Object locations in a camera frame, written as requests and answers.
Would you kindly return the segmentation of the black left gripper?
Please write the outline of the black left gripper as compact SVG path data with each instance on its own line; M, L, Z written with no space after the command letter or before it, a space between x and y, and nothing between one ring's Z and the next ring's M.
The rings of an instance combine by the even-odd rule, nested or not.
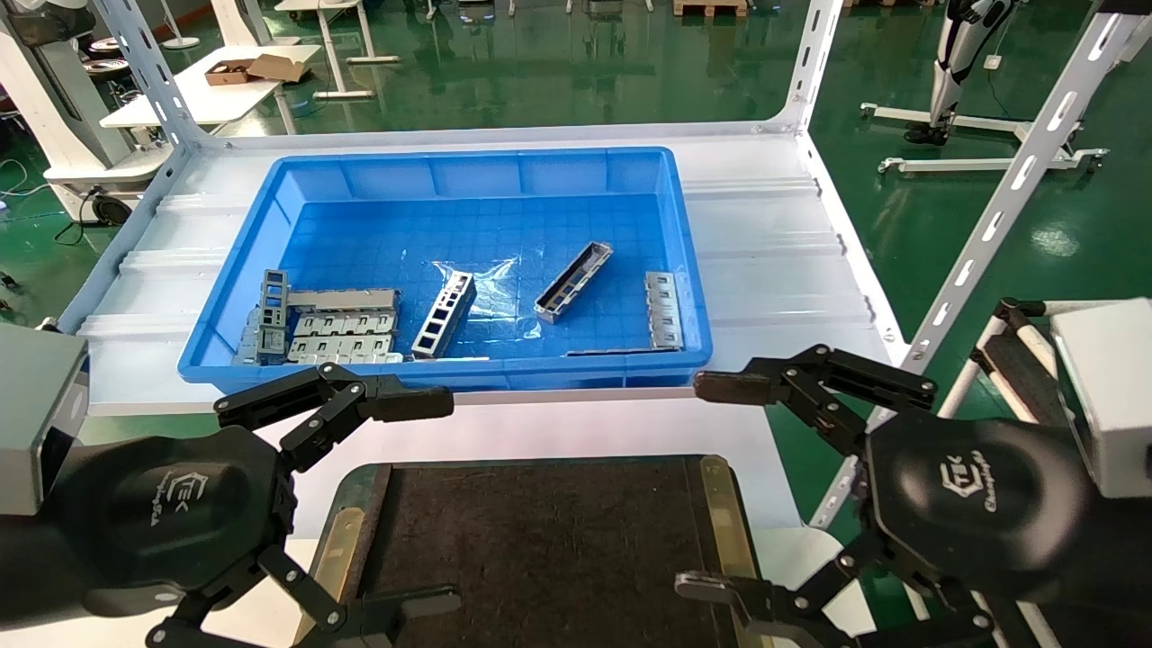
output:
M296 647L392 647L408 620L461 606L453 585L340 604L285 553L291 468L242 427L73 449L33 517L3 517L5 631L176 606L147 647L251 647L207 633L266 575L313 621Z

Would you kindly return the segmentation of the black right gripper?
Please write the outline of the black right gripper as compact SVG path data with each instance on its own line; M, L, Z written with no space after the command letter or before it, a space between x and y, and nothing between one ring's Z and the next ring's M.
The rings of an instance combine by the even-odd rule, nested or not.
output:
M930 574L1038 606L1149 612L1149 499L1099 492L1069 431L896 416L867 436L880 528Z

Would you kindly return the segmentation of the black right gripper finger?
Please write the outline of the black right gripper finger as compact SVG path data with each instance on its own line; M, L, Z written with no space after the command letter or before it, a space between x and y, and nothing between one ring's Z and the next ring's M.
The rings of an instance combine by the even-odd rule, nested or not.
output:
M732 608L749 635L786 639L798 647L968 647L991 636L996 623L975 600L952 604L946 615L850 636L824 613L841 592L872 563L886 557L884 538L861 533L835 558L825 562L793 590L748 577L711 571L680 571L675 590L684 600Z
M713 404L782 405L840 455L861 455L867 421L843 395L885 410L929 410L937 384L818 344L791 357L752 357L740 372L696 372L694 393Z

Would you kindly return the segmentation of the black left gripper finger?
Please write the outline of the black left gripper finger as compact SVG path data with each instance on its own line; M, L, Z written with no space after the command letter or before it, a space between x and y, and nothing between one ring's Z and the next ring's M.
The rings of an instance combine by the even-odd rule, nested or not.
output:
M304 473L366 421L445 419L455 410L448 387L407 387L395 374L362 376L344 366L312 366L226 395L214 404L220 425L248 431L305 414L280 440L287 469Z

